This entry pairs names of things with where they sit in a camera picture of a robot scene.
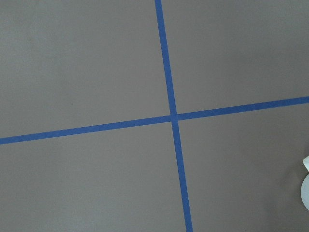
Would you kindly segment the white mug with HOME text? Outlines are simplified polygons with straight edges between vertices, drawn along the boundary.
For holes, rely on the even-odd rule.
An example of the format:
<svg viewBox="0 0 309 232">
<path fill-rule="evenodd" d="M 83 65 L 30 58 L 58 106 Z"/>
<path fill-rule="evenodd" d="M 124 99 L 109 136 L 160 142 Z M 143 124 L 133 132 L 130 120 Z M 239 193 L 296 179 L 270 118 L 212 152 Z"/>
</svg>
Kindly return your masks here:
<svg viewBox="0 0 309 232">
<path fill-rule="evenodd" d="M 303 164 L 309 171 L 309 157 L 303 159 Z M 309 210 L 309 174 L 306 175 L 301 185 L 301 200 L 305 208 Z"/>
</svg>

